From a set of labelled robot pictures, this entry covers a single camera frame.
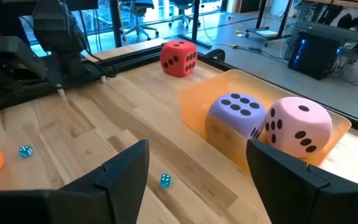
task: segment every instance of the small blue die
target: small blue die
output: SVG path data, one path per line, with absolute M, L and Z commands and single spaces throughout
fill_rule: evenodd
M 162 188 L 169 188 L 169 186 L 171 186 L 171 175 L 169 175 L 169 174 L 162 174 L 162 175 L 161 175 L 160 186 L 161 186 Z
M 32 154 L 33 154 L 33 150 L 32 150 L 32 147 L 31 146 L 22 146 L 20 147 L 19 149 L 19 155 L 22 157 L 22 158 L 27 158 L 27 157 L 30 157 Z

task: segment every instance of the computer tower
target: computer tower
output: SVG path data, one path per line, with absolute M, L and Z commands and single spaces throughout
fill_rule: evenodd
M 322 80 L 329 75 L 341 50 L 338 40 L 300 32 L 288 68 Z

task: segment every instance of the transparent orange tray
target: transparent orange tray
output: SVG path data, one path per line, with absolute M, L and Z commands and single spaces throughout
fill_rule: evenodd
M 241 169 L 249 170 L 246 160 L 247 139 L 212 116 L 208 117 L 208 122 L 206 122 L 208 110 L 215 100 L 231 92 L 252 96 L 258 99 L 267 110 L 277 100 L 296 95 L 240 70 L 224 72 L 180 91 L 183 122 Z M 332 111 L 328 113 L 334 127 L 331 139 L 323 150 L 303 158 L 304 161 L 315 166 L 324 160 L 351 127 L 350 121 L 345 117 Z M 219 126 L 218 133 L 212 131 L 216 129 L 216 126 Z M 266 142 L 265 130 L 259 140 Z

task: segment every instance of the wooden tabletop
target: wooden tabletop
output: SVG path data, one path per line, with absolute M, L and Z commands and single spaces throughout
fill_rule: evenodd
M 308 2 L 317 2 L 317 3 L 323 3 L 323 4 L 333 4 L 337 6 L 344 6 L 344 7 L 355 7 L 358 8 L 358 2 L 352 2 L 352 1 L 342 1 L 342 0 L 306 0 Z
M 99 54 L 112 57 L 161 44 L 152 40 Z M 222 71 L 198 62 L 192 75 L 165 75 L 158 62 L 0 111 L 6 163 L 0 190 L 57 189 L 139 139 L 150 141 L 150 168 L 138 223 L 270 223 L 249 174 L 183 124 L 179 90 Z M 17 150 L 34 147 L 22 159 Z M 321 164 L 358 182 L 358 131 L 350 130 Z M 169 189 L 159 187 L 163 173 Z

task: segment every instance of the table leg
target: table leg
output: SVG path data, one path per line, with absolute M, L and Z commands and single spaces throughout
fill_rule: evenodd
M 110 12 L 112 20 L 112 31 L 117 47 L 122 47 L 120 27 L 122 26 L 121 13 L 118 7 L 118 0 L 110 0 Z

